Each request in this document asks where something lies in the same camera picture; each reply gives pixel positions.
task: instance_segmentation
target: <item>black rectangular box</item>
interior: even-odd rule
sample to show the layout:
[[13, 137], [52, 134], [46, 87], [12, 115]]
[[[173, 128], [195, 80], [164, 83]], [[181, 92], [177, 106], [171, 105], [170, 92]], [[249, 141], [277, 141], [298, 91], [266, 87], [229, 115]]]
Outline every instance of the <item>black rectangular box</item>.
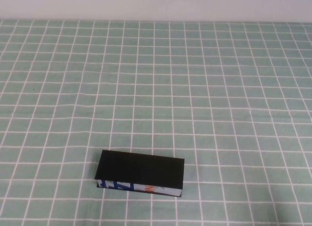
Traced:
[[184, 159], [103, 150], [95, 179], [100, 188], [181, 196]]

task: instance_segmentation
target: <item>white grid line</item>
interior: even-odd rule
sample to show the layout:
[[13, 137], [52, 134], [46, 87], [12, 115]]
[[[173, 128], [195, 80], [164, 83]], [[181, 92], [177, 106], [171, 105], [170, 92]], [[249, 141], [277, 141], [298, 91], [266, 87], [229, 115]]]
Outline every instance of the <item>white grid line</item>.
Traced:
[[[186, 59], [186, 65], [187, 65], [187, 73], [188, 73], [188, 79], [189, 83], [190, 81], [190, 68], [189, 68], [189, 61]], [[190, 100], [191, 103], [191, 116], [192, 116], [192, 129], [193, 129], [193, 142], [194, 142], [194, 148], [195, 148], [195, 163], [197, 164], [197, 152], [196, 152], [196, 138], [195, 138], [195, 130], [194, 130], [194, 114], [193, 114], [193, 103], [192, 100]], [[196, 173], [197, 173], [197, 181], [199, 181], [199, 172], [198, 172], [198, 167], [196, 165]], [[200, 193], [200, 184], [198, 183], [198, 197], [199, 197], [199, 208], [200, 208], [200, 218], [202, 220], [201, 225], [204, 226], [203, 222], [203, 209], [202, 209], [202, 203], [201, 203], [201, 193]]]

